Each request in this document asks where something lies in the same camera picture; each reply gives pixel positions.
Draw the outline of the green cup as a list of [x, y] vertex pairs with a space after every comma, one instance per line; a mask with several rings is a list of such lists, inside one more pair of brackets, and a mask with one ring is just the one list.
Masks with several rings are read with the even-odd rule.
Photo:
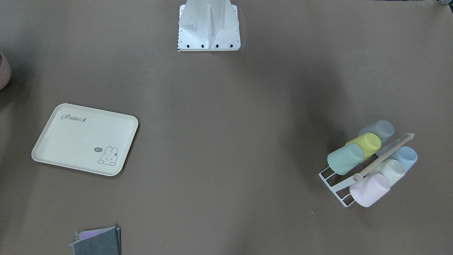
[[327, 163], [336, 174], [346, 175], [364, 158], [364, 150], [359, 145], [351, 143], [328, 154]]

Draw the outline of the cream rabbit tray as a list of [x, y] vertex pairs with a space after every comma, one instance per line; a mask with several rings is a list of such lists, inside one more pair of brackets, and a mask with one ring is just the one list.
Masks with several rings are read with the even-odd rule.
[[132, 115], [63, 103], [53, 110], [31, 156], [41, 163], [115, 176], [138, 126]]

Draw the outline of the yellow cup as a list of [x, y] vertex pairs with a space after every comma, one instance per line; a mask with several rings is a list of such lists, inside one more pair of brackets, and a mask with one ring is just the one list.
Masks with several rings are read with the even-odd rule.
[[360, 146], [364, 152], [364, 159], [361, 161], [361, 163], [363, 163], [371, 155], [376, 153], [382, 146], [382, 142], [379, 139], [379, 137], [371, 132], [365, 133], [365, 134], [347, 142], [345, 145], [352, 144], [352, 143]]

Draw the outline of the pink cup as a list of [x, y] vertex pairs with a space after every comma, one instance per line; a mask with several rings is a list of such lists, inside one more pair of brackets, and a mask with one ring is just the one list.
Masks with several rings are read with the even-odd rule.
[[363, 207], [370, 207], [390, 190], [389, 181], [380, 173], [366, 176], [350, 185], [352, 198]]

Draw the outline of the grey cup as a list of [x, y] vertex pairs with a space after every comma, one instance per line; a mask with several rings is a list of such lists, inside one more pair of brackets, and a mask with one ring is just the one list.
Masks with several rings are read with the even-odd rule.
[[387, 120], [379, 120], [366, 126], [358, 132], [358, 136], [366, 133], [373, 133], [379, 137], [382, 143], [385, 143], [395, 132], [394, 126]]

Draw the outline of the white cup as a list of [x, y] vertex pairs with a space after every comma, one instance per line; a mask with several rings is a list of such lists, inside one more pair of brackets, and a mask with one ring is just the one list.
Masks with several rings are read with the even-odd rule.
[[406, 174], [406, 169], [398, 160], [387, 159], [374, 168], [369, 175], [374, 173], [382, 174], [392, 187]]

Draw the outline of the blue cup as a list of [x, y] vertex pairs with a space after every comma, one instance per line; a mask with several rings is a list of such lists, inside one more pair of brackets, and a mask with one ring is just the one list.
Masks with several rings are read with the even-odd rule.
[[418, 155], [416, 151], [411, 147], [401, 146], [398, 150], [393, 152], [388, 158], [399, 161], [403, 165], [405, 172], [408, 172], [409, 169], [414, 165], [414, 163], [417, 162]]

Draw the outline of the grey folded cloth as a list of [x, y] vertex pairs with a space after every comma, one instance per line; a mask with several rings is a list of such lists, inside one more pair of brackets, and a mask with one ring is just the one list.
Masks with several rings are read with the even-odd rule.
[[74, 255], [121, 255], [120, 228], [112, 226], [81, 231], [69, 247]]

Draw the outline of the pink ribbed bowl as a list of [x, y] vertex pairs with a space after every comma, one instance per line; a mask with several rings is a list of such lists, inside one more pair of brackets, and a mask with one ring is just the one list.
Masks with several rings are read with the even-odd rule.
[[1, 53], [0, 57], [0, 90], [7, 86], [11, 77], [11, 67], [6, 56]]

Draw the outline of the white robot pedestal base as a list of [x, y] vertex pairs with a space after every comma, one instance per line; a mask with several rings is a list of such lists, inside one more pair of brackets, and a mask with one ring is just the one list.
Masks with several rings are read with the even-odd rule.
[[177, 50], [238, 51], [238, 8], [229, 0], [188, 0], [179, 7]]

